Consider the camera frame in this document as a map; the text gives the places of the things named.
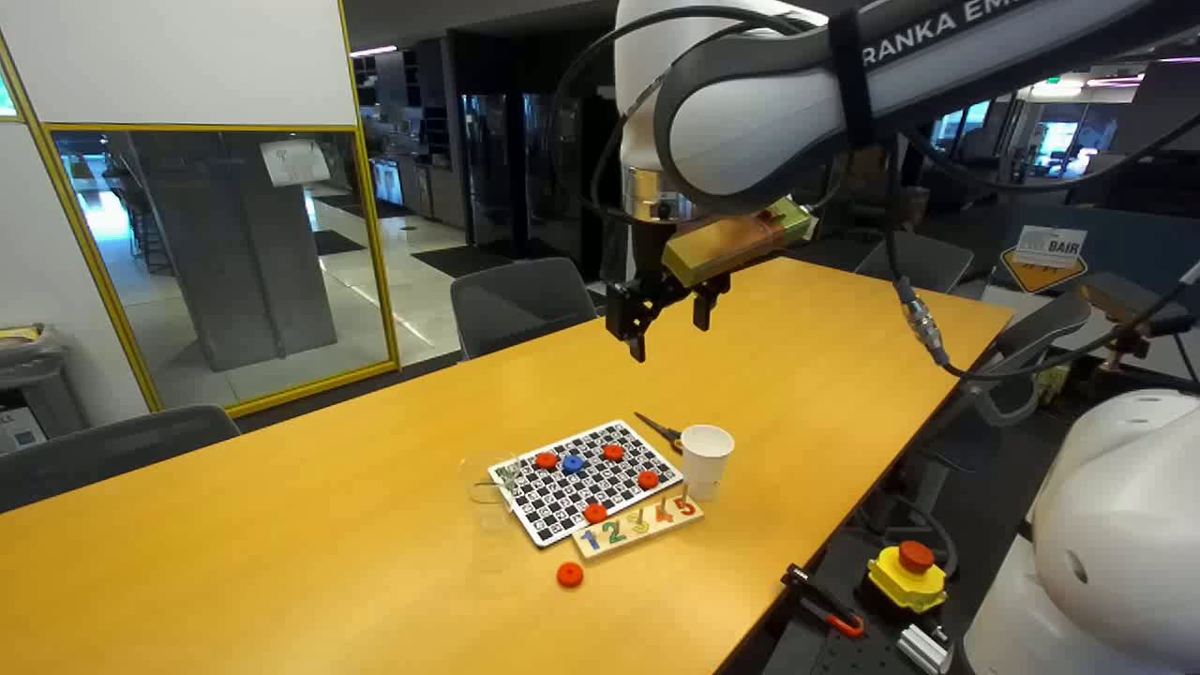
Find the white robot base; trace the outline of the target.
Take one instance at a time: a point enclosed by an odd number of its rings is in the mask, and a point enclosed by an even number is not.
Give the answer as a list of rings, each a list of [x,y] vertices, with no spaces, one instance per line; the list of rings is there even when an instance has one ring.
[[[966,634],[974,675],[1200,675],[1200,396],[1130,391],[1065,435]]]

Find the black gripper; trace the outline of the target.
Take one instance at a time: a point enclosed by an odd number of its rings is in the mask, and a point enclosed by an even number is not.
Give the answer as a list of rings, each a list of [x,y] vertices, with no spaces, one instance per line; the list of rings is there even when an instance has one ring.
[[[676,235],[670,225],[635,225],[631,230],[631,276],[607,281],[604,321],[627,350],[644,365],[644,325],[670,304],[686,295],[686,286],[667,270],[665,250]],[[732,287],[732,275],[707,276],[695,287],[695,325],[707,329],[717,301]]]

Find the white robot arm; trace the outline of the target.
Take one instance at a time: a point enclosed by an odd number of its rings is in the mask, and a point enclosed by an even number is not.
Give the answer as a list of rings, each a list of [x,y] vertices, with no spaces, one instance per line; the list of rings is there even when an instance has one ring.
[[[701,214],[755,214],[839,147],[1196,19],[1200,0],[617,0],[617,161]]]

